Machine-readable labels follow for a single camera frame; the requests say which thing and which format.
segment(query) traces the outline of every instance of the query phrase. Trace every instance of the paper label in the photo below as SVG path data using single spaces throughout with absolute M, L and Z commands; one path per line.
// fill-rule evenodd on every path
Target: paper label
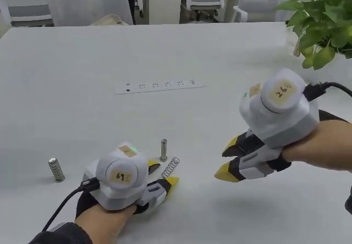
M 287 79 L 280 80 L 269 95 L 269 99 L 278 106 L 286 104 L 287 100 L 295 93 L 294 83 Z
M 255 96 L 256 94 L 258 94 L 260 92 L 260 83 L 252 86 L 250 89 L 249 89 L 249 97 L 253 97 Z
M 126 171 L 113 170 L 110 175 L 111 182 L 117 182 L 119 184 L 129 184 L 131 183 L 132 175 Z
M 136 153 L 127 145 L 119 147 L 119 150 L 122 151 L 127 157 L 133 157 Z

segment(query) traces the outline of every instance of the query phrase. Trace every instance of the coil spring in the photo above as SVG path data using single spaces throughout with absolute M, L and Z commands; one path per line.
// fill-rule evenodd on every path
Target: coil spring
M 49 160 L 49 167 L 56 181 L 61 182 L 65 179 L 59 161 L 56 158 L 51 158 Z
M 179 163 L 180 163 L 179 158 L 177 157 L 172 158 L 170 163 L 166 166 L 165 170 L 161 173 L 161 177 L 162 178 L 169 177 Z

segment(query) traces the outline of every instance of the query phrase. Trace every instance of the power strip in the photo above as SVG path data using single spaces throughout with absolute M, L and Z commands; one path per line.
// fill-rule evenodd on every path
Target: power strip
M 115 94 L 122 95 L 200 87 L 205 86 L 195 80 L 162 81 L 154 83 L 126 83 L 124 85 L 118 86 L 116 88 Z

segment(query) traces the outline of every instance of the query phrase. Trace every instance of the metal screw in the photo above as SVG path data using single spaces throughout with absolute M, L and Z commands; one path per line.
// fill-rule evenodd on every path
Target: metal screw
M 167 140 L 164 138 L 161 140 L 161 155 L 160 155 L 160 160 L 162 162 L 167 161 L 167 156 L 166 156 L 166 145 L 167 145 Z
M 57 161 L 56 158 L 51 158 L 49 160 L 49 167 L 51 172 L 54 175 L 56 182 L 62 182 L 63 180 L 65 180 L 65 176 L 62 173 L 62 169 L 60 167 L 59 161 Z

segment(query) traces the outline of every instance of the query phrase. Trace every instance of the human hand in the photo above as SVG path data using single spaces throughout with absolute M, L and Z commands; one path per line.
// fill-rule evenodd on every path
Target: human hand
M 78 200 L 75 223 L 89 235 L 93 244 L 112 244 L 135 211 L 136 205 L 117 212 L 106 211 L 90 193 L 83 193 Z
M 286 146 L 282 154 L 288 162 L 300 161 L 327 169 L 352 170 L 352 125 L 341 120 L 321 121 L 315 131 Z

